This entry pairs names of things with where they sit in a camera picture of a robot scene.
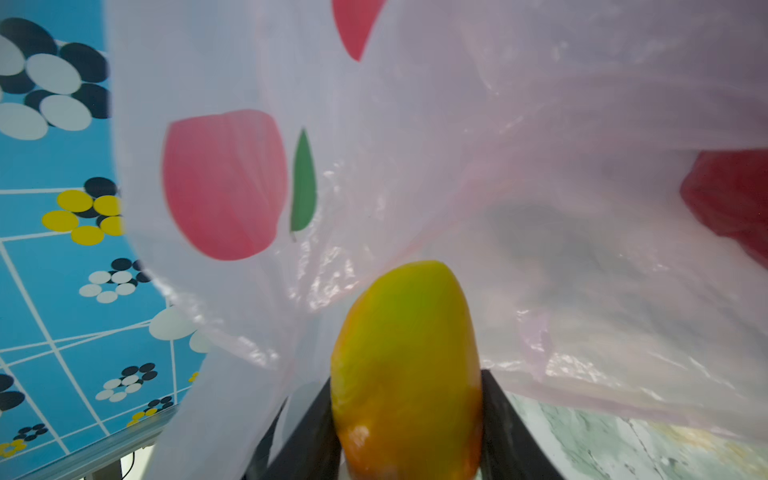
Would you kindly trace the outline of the pink plastic bag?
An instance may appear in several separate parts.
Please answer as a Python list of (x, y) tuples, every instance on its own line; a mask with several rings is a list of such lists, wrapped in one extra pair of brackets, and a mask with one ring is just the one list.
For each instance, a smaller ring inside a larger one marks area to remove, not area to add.
[(763, 1), (109, 1), (124, 227), (212, 343), (149, 479), (239, 479), (355, 300), (439, 261), (504, 393), (767, 439), (767, 266), (680, 186), (767, 151)]

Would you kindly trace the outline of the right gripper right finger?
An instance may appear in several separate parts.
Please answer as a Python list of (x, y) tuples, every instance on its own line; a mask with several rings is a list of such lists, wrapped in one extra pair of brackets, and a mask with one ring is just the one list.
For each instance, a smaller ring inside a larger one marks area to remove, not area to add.
[(563, 480), (492, 373), (483, 369), (481, 379), (481, 477), (484, 480)]

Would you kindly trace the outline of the red orange mango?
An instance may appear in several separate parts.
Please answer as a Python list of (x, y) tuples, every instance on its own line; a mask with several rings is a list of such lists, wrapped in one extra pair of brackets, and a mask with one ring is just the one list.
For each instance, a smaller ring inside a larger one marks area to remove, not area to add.
[(472, 479), (481, 368), (466, 297), (439, 261), (379, 277), (350, 308), (330, 363), (334, 426), (353, 479)]

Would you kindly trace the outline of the red pomegranate fruit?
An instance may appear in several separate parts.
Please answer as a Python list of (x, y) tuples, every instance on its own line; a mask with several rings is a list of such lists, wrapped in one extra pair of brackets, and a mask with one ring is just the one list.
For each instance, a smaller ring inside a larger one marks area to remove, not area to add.
[(680, 186), (693, 216), (767, 266), (767, 151), (703, 151)]

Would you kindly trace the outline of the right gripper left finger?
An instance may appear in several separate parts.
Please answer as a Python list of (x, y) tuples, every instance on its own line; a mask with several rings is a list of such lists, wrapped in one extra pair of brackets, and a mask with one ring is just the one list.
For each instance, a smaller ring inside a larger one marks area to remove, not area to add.
[(329, 379), (319, 388), (297, 426), (273, 455), (277, 425), (287, 418), (287, 404), (291, 399), (283, 402), (258, 442), (243, 479), (339, 478), (342, 448), (334, 429)]

